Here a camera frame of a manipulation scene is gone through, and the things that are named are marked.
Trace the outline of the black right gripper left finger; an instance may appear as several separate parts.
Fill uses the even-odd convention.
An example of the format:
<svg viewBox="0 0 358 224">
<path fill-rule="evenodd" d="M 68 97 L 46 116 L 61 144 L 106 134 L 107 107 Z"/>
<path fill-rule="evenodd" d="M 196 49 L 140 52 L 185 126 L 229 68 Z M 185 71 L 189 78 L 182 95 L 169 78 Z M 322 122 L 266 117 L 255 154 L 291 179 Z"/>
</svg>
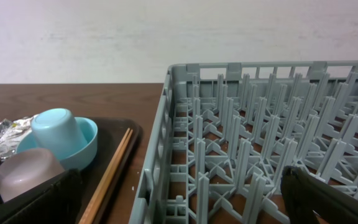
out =
<svg viewBox="0 0 358 224">
<path fill-rule="evenodd" d="M 0 223 L 75 223 L 82 179 L 70 169 L 0 204 Z"/>
</svg>

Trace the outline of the silver foil wrapper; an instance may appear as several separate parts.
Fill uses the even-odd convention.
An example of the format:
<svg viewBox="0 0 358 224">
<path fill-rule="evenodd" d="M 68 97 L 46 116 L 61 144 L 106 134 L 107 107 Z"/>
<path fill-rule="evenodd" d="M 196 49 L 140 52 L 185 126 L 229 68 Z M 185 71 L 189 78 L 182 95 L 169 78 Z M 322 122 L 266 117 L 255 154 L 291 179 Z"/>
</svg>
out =
<svg viewBox="0 0 358 224">
<path fill-rule="evenodd" d="M 37 117 L 24 117 L 15 121 L 4 119 L 0 122 L 0 161 L 16 154 L 19 143 L 31 132 L 31 121 Z"/>
</svg>

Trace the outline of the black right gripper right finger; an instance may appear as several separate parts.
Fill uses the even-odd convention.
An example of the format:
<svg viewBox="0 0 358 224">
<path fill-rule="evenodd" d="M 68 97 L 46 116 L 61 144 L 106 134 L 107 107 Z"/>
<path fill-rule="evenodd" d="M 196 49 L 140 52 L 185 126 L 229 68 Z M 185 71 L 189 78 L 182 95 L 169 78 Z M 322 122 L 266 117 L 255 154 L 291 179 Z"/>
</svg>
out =
<svg viewBox="0 0 358 224">
<path fill-rule="evenodd" d="M 358 223 L 358 200 L 299 167 L 284 167 L 280 190 L 291 223 Z"/>
</svg>

